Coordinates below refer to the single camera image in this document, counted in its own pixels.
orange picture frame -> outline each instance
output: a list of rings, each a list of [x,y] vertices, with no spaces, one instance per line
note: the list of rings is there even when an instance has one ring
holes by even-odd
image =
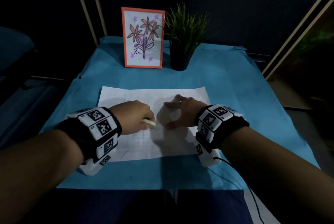
[[[125,26],[125,11],[134,11],[134,12],[144,12],[144,13],[156,13],[162,15],[162,24],[161,24],[161,49],[160,49],[160,65],[159,66],[144,66],[144,65],[129,65],[127,58],[127,36],[126,36],[126,26]],[[122,23],[123,23],[123,41],[124,41],[124,61],[125,67],[130,68],[162,68],[162,55],[163,55],[163,44],[164,44],[164,28],[165,28],[165,11],[164,10],[153,10],[153,9],[142,9],[142,8],[128,8],[122,7]]]

person's left arm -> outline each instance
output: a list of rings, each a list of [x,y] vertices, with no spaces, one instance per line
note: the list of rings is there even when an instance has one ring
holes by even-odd
[[[150,107],[139,101],[110,108],[122,134],[148,129]],[[84,161],[81,149],[65,132],[54,129],[0,151],[0,223],[18,222],[44,195]]]

potted plant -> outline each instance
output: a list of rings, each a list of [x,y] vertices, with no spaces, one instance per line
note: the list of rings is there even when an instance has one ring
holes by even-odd
[[[174,70],[187,69],[195,49],[203,42],[209,19],[202,15],[186,13],[184,2],[177,4],[177,10],[166,14],[165,34],[169,36],[170,64]]]

blue table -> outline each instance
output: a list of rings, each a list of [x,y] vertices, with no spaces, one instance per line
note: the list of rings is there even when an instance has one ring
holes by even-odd
[[[163,68],[125,68],[122,37],[103,37],[81,74],[44,125],[53,128],[65,115],[97,106],[102,86],[122,89],[192,89],[206,87],[212,104],[225,104],[244,114],[250,126],[319,167],[290,117],[278,102],[244,48],[201,44],[188,69],[172,70],[169,43]],[[59,188],[78,189],[246,189],[241,176],[226,163],[204,168],[196,155],[107,163],[96,175],[73,172]]]

cable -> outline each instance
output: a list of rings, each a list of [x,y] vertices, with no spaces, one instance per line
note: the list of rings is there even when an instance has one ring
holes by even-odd
[[[222,158],[214,157],[214,159],[222,160],[223,162],[225,162],[225,163],[227,163],[228,165],[230,165],[233,169],[235,169],[235,168],[231,165],[231,163],[225,161],[225,160],[222,159]],[[263,222],[262,218],[261,218],[260,210],[259,210],[259,207],[258,207],[257,202],[256,202],[256,200],[255,200],[254,194],[253,194],[252,190],[249,188],[249,186],[248,186],[247,183],[246,183],[246,185],[247,185],[247,187],[248,187],[248,189],[249,189],[249,191],[250,191],[250,193],[251,193],[251,195],[252,195],[252,197],[253,197],[253,200],[254,200],[254,202],[255,202],[256,209],[257,209],[257,213],[259,214],[259,218],[260,218],[261,222],[262,222],[263,224],[265,224],[265,223]]]

